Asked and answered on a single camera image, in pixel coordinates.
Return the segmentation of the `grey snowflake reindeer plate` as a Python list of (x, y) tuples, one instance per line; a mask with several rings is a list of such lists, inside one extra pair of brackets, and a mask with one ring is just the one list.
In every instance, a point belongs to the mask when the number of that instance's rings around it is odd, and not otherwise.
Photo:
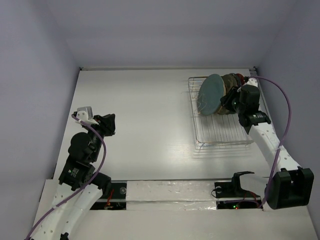
[(241, 87), (241, 79), (240, 77), (235, 73), (230, 73), (229, 76), (231, 77), (232, 86), (235, 88)]

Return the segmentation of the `teal blue plate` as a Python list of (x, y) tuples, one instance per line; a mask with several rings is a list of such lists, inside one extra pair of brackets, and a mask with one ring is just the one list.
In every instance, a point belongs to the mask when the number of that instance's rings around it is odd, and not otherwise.
[(225, 84), (218, 74), (209, 75), (200, 86), (197, 109), (204, 116), (215, 114), (221, 108), (221, 98), (226, 94)]

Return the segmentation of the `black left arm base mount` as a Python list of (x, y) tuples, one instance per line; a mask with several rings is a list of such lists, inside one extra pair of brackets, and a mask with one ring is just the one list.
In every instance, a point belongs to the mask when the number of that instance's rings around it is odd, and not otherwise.
[(113, 181), (108, 194), (98, 199), (90, 210), (126, 210), (127, 182)]

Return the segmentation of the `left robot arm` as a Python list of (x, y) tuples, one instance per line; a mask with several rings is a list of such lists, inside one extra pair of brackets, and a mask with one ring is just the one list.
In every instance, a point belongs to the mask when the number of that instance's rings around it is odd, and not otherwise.
[(70, 140), (68, 158), (58, 178), (50, 209), (34, 224), (28, 240), (71, 240), (90, 208), (110, 194), (111, 178), (95, 168), (99, 153), (107, 155), (104, 137), (115, 134), (115, 114), (105, 116), (77, 110), (72, 118), (86, 132)]

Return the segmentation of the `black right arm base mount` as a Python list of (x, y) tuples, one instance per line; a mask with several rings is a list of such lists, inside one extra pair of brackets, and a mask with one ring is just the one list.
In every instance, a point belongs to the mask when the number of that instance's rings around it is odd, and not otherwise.
[(211, 195), (216, 199), (244, 198), (249, 191), (241, 187), (240, 176), (253, 173), (252, 171), (240, 171), (234, 173), (230, 181), (215, 182)]

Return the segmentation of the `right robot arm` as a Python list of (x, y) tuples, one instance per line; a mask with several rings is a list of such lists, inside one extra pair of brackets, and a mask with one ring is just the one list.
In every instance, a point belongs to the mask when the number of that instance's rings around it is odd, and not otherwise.
[(301, 167), (283, 147), (271, 119), (259, 110), (260, 90), (254, 85), (232, 87), (221, 98), (221, 105), (235, 112), (240, 125), (257, 144), (270, 166), (268, 180), (252, 172), (244, 176), (252, 177), (258, 184), (255, 194), (262, 197), (262, 204), (273, 209), (292, 208), (308, 205), (314, 174), (310, 168)]

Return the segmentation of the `red teal leaf plate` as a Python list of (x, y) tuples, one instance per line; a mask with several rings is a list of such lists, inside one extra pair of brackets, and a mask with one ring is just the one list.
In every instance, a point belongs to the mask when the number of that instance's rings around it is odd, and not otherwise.
[(246, 82), (245, 82), (245, 78), (242, 74), (240, 73), (237, 73), (236, 74), (236, 77), (237, 77), (237, 84), (239, 87), (243, 86)]

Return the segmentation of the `beige bird pattern plate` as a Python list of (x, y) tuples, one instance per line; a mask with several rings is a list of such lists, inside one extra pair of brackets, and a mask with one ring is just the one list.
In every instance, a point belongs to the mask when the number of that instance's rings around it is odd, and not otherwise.
[[(232, 80), (231, 80), (231, 77), (229, 76), (229, 74), (223, 75), (222, 80), (224, 82), (224, 87), (225, 87), (224, 95), (226, 95), (229, 92), (229, 90), (233, 87), (233, 83), (232, 83)], [(222, 106), (220, 106), (220, 108), (218, 109), (218, 111), (216, 113), (219, 115), (231, 114), (231, 112), (229, 110), (225, 109)]]

